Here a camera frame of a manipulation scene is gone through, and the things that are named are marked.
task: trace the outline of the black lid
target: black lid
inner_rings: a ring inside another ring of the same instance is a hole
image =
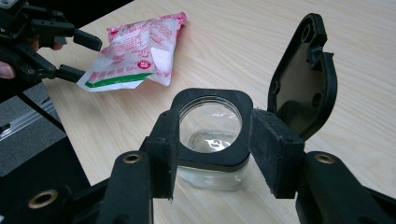
[[[322,18],[308,14],[300,22],[271,80],[269,112],[305,141],[332,112],[337,77],[332,54],[323,52],[327,36]]]

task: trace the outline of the white packet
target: white packet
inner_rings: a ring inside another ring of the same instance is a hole
[[[102,49],[77,84],[85,91],[134,89],[145,79],[171,82],[177,35],[184,12],[107,28]]]

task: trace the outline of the table surface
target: table surface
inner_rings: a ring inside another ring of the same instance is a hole
[[[106,28],[183,11],[170,86],[147,80],[134,90],[87,92],[44,80],[81,164],[95,184],[114,160],[138,150],[158,116],[187,88],[244,91],[266,109],[271,77],[299,22],[324,20],[338,94],[332,114],[305,144],[344,161],[366,187],[396,198],[396,2],[135,0],[82,30],[108,46]],[[41,55],[86,70],[98,52],[69,44]],[[177,177],[174,200],[154,200],[156,223],[298,223],[294,200],[276,200],[254,160],[234,192],[197,189]]]

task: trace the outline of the pink plastic bag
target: pink plastic bag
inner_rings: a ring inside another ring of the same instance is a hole
[[[86,91],[134,89],[145,79],[168,86],[184,12],[107,28],[110,45],[78,81]]]

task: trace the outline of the finger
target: finger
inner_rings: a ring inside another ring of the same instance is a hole
[[[59,42],[56,42],[56,41],[53,42],[53,47],[52,47],[53,50],[58,50],[58,49],[61,49],[62,47],[63,47],[63,45],[60,44]]]
[[[35,51],[38,51],[38,49],[40,48],[40,43],[38,42],[37,38],[29,40],[29,43],[30,46],[32,46],[32,49],[34,49]]]
[[[14,69],[7,63],[0,62],[0,78],[11,79],[15,77]]]

